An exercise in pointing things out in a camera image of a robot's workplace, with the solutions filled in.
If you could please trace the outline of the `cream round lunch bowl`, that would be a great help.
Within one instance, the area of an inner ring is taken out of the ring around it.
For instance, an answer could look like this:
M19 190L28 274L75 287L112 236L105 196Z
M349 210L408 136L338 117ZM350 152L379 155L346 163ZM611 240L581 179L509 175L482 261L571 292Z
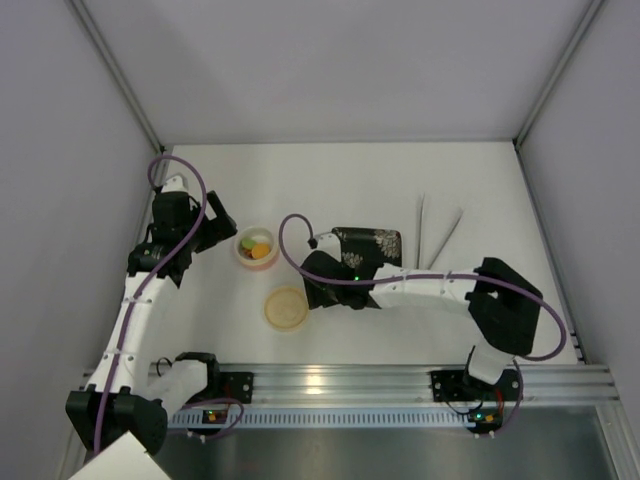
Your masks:
M275 235L272 233L271 230L269 230L273 235L273 243L269 244L271 246L271 253L269 254L268 257L264 259L253 260L250 256L250 251L243 250L241 248L240 242L243 238L246 238L246 237L250 238L250 232L256 228L269 230L262 226L251 226L242 230L236 235L234 246L233 246L233 253L236 258L236 261L244 268L251 271L263 271L263 270L269 269L271 266L273 266L277 262L279 258L279 244Z

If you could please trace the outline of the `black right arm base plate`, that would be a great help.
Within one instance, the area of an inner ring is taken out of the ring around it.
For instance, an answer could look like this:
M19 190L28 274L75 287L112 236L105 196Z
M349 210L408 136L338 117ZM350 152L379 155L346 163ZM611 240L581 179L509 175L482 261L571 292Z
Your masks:
M521 381L514 369L506 369L495 385L471 377L462 369L434 370L429 373L433 400L437 403L494 401L496 393L507 402L518 398Z

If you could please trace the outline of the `cream round lunch box lid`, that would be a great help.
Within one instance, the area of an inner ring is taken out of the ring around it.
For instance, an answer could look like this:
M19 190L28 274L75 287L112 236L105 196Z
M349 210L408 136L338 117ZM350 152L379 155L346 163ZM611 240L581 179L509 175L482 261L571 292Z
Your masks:
M302 290L291 286L274 289L265 299L263 314L276 331L292 332L307 320L309 308Z

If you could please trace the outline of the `right small circuit board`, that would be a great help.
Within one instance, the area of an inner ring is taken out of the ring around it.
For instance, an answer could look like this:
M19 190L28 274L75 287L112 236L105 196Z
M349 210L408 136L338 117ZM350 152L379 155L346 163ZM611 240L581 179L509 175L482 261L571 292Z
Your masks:
M480 410L467 415L467 430L474 435L494 435L503 425L503 415L498 411Z

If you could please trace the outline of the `stainless steel tongs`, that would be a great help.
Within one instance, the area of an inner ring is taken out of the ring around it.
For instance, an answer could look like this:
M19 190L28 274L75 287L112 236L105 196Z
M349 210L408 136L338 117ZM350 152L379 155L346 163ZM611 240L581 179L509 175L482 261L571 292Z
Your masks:
M418 269L430 270L463 216L462 207L447 197L423 193L418 202L416 259Z

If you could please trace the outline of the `left small circuit board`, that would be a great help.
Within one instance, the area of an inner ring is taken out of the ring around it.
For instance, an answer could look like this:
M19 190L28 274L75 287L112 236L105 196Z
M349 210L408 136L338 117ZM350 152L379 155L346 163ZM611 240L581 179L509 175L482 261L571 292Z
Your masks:
M203 411L202 423L206 425L225 425L229 416L229 409L206 409Z

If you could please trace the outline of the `aluminium mounting rail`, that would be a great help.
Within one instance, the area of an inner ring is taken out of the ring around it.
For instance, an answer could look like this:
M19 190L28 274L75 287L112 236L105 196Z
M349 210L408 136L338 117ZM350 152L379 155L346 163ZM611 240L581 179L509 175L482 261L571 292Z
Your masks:
M429 373L462 369L428 365L225 364L224 372L254 373L254 406L427 406ZM599 365L524 365L527 405L597 405L620 399L609 369Z

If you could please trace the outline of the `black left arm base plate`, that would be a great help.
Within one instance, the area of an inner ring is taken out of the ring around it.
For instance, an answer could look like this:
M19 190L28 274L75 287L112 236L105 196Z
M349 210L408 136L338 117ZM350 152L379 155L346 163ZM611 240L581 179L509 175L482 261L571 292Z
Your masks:
M215 398L232 398L243 404L251 404L254 388L254 373L250 371L221 372Z

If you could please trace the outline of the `green round food piece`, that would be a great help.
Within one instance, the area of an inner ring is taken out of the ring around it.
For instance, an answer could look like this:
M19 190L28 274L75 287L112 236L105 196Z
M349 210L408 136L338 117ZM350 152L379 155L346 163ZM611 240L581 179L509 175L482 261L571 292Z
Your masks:
M243 250L251 251L256 245L256 242L254 239L246 237L241 240L240 245Z

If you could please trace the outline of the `white box corner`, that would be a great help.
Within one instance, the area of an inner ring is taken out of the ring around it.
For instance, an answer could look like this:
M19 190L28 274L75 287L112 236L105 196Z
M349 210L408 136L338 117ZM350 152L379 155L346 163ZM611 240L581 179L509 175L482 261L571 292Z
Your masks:
M130 432L121 436L86 465L72 480L170 480L146 448Z

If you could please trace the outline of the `yellow round biscuit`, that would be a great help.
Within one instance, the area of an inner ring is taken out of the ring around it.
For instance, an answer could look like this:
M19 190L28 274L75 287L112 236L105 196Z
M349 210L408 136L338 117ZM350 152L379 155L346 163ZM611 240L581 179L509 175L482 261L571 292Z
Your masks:
M251 248L250 256L253 260L261 260L268 257L270 253L271 246L268 243L256 243Z

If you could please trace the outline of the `left aluminium frame post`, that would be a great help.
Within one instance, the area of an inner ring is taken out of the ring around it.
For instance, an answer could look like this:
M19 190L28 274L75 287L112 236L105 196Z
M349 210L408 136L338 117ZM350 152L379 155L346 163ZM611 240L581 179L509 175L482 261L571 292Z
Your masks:
M107 39L103 35L98 22L88 8L87 3L82 0L66 0L65 4L106 69L108 76L111 78L118 94L126 104L129 113L132 115L147 143L155 153L164 153L165 146L152 126L141 102L114 55Z

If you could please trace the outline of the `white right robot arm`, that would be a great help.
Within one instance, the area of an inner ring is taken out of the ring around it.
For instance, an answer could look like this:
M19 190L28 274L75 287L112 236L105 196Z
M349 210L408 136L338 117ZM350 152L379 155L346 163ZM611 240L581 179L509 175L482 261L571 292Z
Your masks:
M496 386L515 358L533 350L541 294L497 258L486 257L471 271L439 273L376 261L352 267L314 250L301 269L311 310L336 305L353 310L415 307L472 320L482 339L466 361L468 385Z

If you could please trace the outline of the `black floral rectangular plate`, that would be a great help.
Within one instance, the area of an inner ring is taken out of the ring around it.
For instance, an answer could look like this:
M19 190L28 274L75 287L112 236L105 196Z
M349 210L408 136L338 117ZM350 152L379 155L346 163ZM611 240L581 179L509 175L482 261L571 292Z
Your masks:
M341 247L341 261L356 269L363 262L402 265L402 236L391 229L334 227Z

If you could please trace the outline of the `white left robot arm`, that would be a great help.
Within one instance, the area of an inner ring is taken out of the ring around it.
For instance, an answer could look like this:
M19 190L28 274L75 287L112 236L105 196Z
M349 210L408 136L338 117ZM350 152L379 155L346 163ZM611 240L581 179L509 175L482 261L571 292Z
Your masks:
M214 191L214 212L184 188L159 190L144 241L129 254L125 292L107 348L87 385L69 394L65 410L83 445L94 454L131 433L150 454L166 438L168 421L183 406L222 398L227 390L216 356L184 352L152 380L152 344L195 254L237 232Z

